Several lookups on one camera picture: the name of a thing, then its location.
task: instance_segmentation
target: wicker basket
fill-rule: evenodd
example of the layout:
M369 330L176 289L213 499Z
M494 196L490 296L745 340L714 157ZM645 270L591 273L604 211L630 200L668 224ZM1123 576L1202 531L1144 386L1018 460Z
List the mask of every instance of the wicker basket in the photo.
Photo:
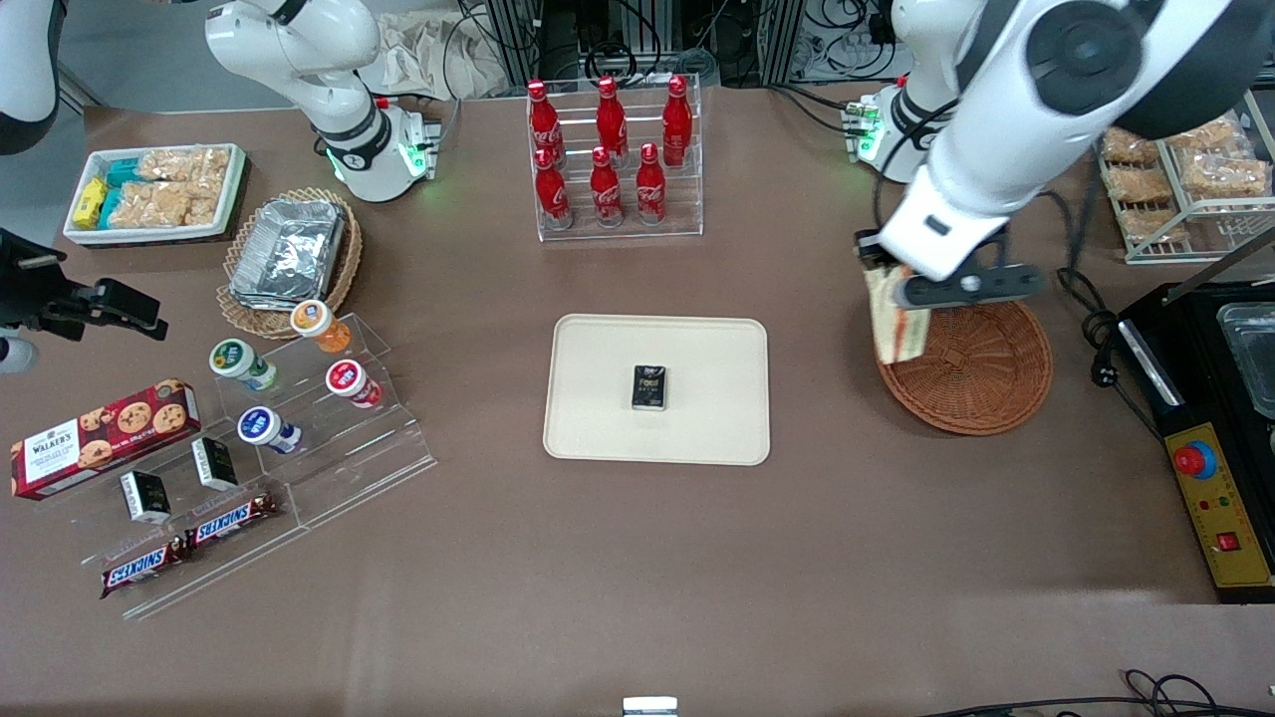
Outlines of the wicker basket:
M926 352L877 367L908 411L963 435L1002 434L1023 425L1053 383L1049 339L1017 301L936 309Z
M349 293L349 286L354 283L358 259L363 254L363 232L358 226L358 219L354 218L354 212L344 199L326 189L295 189L284 191L274 199L292 199L296 202L325 200L346 211L346 232L342 235L340 256L337 258L337 265L333 267L332 286L328 287L328 299L324 300L333 314L339 315L337 309L346 300L346 295ZM231 242L231 248L226 253L226 262L222 264L226 268L227 279L235 276L235 267L238 265L240 256L244 254L244 242L252 233L252 227L256 226L256 218L260 213L261 208L258 207L252 212L252 216L240 227L238 233L235 235L235 241ZM229 285L217 290L217 304L221 305L222 315L226 316L226 320L237 329L273 341L297 338L297 332L292 330L287 311L261 311L242 306L231 296Z

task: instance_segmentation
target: walker's cookie box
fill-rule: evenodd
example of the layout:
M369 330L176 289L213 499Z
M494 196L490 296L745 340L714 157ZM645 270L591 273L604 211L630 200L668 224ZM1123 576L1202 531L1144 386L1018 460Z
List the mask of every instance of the walker's cookie box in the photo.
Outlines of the walker's cookie box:
M13 444L13 494L43 500L198 431L195 393L159 381Z

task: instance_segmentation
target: table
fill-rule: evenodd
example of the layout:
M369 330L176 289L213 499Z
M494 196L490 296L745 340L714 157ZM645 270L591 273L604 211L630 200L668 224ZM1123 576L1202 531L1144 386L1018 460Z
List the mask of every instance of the table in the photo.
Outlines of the table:
M831 133L766 92L713 89L704 236L560 248L530 223L523 112L467 103L437 181L356 204L348 307L394 347L440 464L140 624L84 593L57 526L0 501L8 713L615 714L673 694L687 716L904 716L1121 694L1135 666L1270 707L1275 610L1213 605L1163 449L1089 383L1061 292L1029 301L1057 364L1040 413L1003 436L941 434L873 366L850 242L871 175ZM342 190L295 111L85 120L91 149L238 143L249 208ZM1056 186L1075 202L1084 176ZM1062 263L1049 203L1012 232L1019 259ZM1114 307L1191 272L1125 267L1118 246L1100 213L1084 268ZM0 380L5 440L153 379L210 390L208 348L233 336L214 301L223 244L61 248L69 276L136 286L172 328L37 336L41 365ZM761 322L770 458L550 458L550 343L574 311Z

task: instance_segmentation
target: red bottle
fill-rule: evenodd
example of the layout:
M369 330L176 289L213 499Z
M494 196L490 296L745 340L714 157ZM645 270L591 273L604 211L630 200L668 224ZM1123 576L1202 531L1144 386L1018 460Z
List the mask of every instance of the red bottle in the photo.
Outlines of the red bottle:
M604 75L598 80L598 142L611 156L616 167L629 165L629 121L625 108L616 100L616 78Z
M548 149L536 151L536 196L541 200L544 228L562 231L575 221L566 199L566 182L553 168L553 154Z
M668 80L668 102L664 103L664 165L681 167L691 147L691 105L686 101L686 78Z
M625 221L625 211L620 205L620 177L611 166L611 153L604 147L593 148L593 213L598 223L609 228L618 227Z
M653 227L664 221L668 211L666 194L659 149L654 142L648 142L641 145L641 167L638 168L638 216L641 223Z
M527 83L527 96L532 98L532 112L528 117L532 124L532 142L536 143L536 149L548 149L553 156L553 166L561 170L566 166L562 125L558 122L557 110L550 105L544 83L538 79Z

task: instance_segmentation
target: red switch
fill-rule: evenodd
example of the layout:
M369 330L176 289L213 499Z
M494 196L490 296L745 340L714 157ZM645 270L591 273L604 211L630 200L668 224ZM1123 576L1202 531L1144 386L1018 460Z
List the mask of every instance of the red switch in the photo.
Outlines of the red switch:
M1218 458L1207 444L1192 440L1173 452L1173 467L1193 478L1204 481L1211 478L1218 472Z
M1235 533L1218 533L1218 550L1223 552L1239 550L1239 537Z

